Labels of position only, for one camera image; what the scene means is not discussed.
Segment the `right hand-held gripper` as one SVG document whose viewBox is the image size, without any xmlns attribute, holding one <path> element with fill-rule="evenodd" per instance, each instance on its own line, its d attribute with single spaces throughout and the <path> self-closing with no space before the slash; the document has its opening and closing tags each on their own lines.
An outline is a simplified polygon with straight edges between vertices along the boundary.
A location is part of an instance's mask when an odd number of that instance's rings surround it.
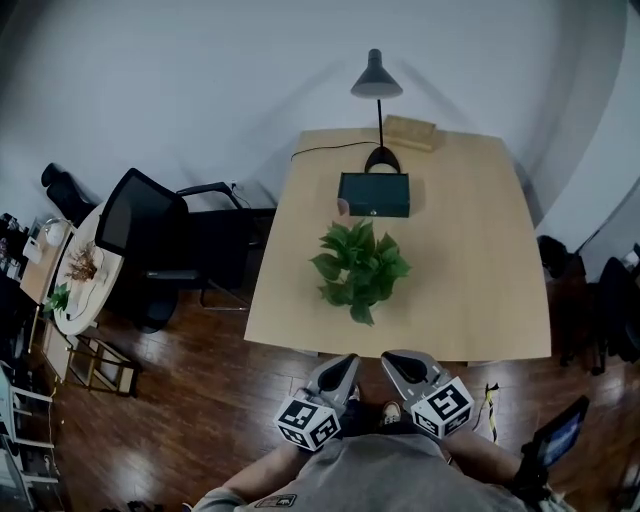
<svg viewBox="0 0 640 512">
<path fill-rule="evenodd" d="M 403 398 L 413 423 L 442 440 L 469 422 L 474 400 L 459 377 L 453 377 L 431 355 L 411 350 L 385 351 L 384 371 Z"/>
</svg>

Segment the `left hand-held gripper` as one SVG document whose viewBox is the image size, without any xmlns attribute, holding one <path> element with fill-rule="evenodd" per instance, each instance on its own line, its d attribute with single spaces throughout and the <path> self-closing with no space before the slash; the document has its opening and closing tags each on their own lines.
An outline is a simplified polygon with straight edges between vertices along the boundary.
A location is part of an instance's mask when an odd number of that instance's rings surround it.
<svg viewBox="0 0 640 512">
<path fill-rule="evenodd" d="M 308 382 L 286 397 L 276 413 L 282 438 L 298 448 L 317 452 L 340 431 L 340 418 L 356 387 L 360 357 L 337 356 L 318 366 Z"/>
</svg>

